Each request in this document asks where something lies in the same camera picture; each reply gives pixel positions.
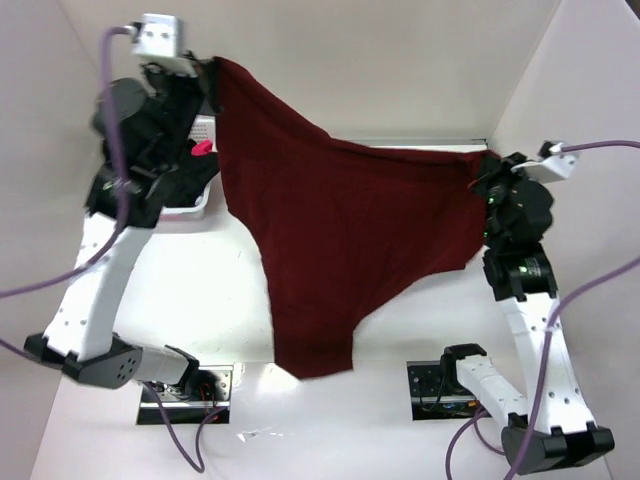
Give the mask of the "dark red t-shirt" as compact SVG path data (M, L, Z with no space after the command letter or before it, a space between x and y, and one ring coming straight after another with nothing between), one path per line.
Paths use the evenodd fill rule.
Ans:
M275 362L300 379L349 370L366 316L481 248L470 186L489 154L336 139L239 64L215 66L222 187L261 256Z

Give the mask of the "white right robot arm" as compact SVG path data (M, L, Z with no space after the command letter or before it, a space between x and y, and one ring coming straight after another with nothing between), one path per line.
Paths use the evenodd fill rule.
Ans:
M470 392L501 429L507 478L585 466L615 447L612 431L586 405L559 317L562 299L541 241L552 224L545 185L564 180L573 156L529 161L521 154L483 157L471 190L485 202L483 271L514 336L525 375L520 393L477 344L441 357L442 378Z

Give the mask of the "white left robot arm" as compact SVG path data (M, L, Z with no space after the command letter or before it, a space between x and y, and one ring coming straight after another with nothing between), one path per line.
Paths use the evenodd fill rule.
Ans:
M153 57L142 80L113 81L92 125L103 165L86 199L76 270L58 312L25 351L84 385L117 389L157 382L189 392L199 361L171 346L144 346L114 329L133 268L158 223L198 219L219 167L209 137L193 128L211 93L211 67L192 54Z

